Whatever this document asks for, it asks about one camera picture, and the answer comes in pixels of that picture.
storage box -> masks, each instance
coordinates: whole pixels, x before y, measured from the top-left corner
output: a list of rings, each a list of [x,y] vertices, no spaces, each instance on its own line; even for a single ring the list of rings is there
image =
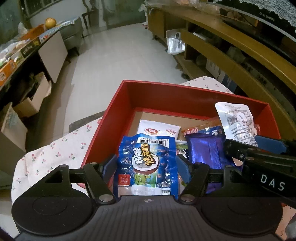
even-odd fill
[[[124,80],[111,100],[89,145],[82,166],[102,162],[118,154],[124,135],[137,132],[140,119],[161,121],[181,129],[218,116],[215,103],[245,104],[261,128],[261,135],[280,138],[276,121],[267,103],[218,91],[184,85]]]
[[[30,98],[27,98],[23,102],[19,103],[14,107],[14,110],[19,115],[19,117],[30,117],[38,113],[42,101],[47,94],[49,84],[44,73],[41,72],[35,77],[37,78],[40,84],[32,100]]]
[[[26,135],[28,129],[13,110],[12,102],[3,108],[0,115],[1,132],[18,148],[26,152]]]
[[[227,87],[230,91],[234,92],[236,90],[237,84],[211,60],[207,60],[205,68],[214,76],[216,80]]]
[[[10,60],[0,69],[0,86],[2,86],[7,78],[12,74],[15,69],[15,63],[13,60]]]

plastic wrapper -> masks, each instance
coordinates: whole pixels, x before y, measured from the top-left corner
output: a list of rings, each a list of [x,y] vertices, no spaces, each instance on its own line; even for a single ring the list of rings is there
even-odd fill
[[[2,58],[0,59],[0,69],[6,64],[8,63],[9,58]]]
[[[230,46],[226,54],[238,64],[241,64],[246,59],[242,51],[237,47]]]
[[[168,53],[175,55],[185,51],[185,43],[177,38],[168,38]]]
[[[223,152],[225,135],[212,136],[204,133],[186,135],[188,144],[189,161],[191,163],[202,162],[214,169],[223,169],[225,165],[235,166]],[[206,193],[218,190],[221,183],[209,183]]]
[[[137,134],[143,133],[150,136],[170,136],[177,139],[180,127],[157,121],[140,120]]]
[[[254,119],[247,105],[218,102],[215,107],[227,139],[258,146]]]
[[[181,176],[178,174],[178,181],[179,181],[179,189],[178,189],[178,195],[180,195],[184,188],[187,186],[187,184],[183,181]]]
[[[202,124],[191,127],[185,130],[181,130],[184,136],[193,133],[206,133],[213,136],[223,135],[222,123],[219,116],[205,120]]]
[[[181,154],[189,160],[187,141],[176,140],[176,155]]]
[[[10,44],[7,48],[0,52],[0,60],[9,61],[9,58],[21,49],[29,40],[23,40]]]
[[[20,36],[23,36],[28,33],[28,30],[25,28],[24,24],[20,22],[17,27],[17,32]]]
[[[173,137],[124,136],[119,146],[113,193],[117,197],[174,195],[177,198],[177,175]]]

gray sofa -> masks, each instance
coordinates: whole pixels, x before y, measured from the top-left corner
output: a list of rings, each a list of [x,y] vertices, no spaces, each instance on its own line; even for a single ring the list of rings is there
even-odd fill
[[[61,35],[64,40],[66,49],[74,49],[79,55],[78,46],[81,43],[81,36],[83,37],[83,27],[82,21],[79,17],[74,24],[63,27],[61,30]]]

lace cloth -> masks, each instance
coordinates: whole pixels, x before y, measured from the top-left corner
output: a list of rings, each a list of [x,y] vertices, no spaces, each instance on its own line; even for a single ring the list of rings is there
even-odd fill
[[[259,7],[259,9],[275,12],[280,19],[285,19],[291,26],[296,27],[296,8],[288,0],[239,0],[239,2],[251,3]]]

snack box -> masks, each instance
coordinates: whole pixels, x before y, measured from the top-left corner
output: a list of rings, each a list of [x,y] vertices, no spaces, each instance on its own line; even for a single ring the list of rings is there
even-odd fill
[[[110,155],[118,154],[122,137],[135,135],[141,119],[186,129],[218,116],[217,102],[247,105],[254,123],[260,126],[261,135],[281,138],[268,103],[185,85],[124,80],[95,131],[82,166],[90,162],[100,163]],[[184,140],[182,132],[179,132],[178,139]]]
[[[20,49],[20,52],[24,58],[26,58],[30,53],[34,51],[40,45],[39,37],[34,38],[30,42],[28,42],[24,47]]]
[[[10,60],[0,69],[0,86],[2,86],[7,78],[12,74],[15,69],[15,63],[13,60]]]

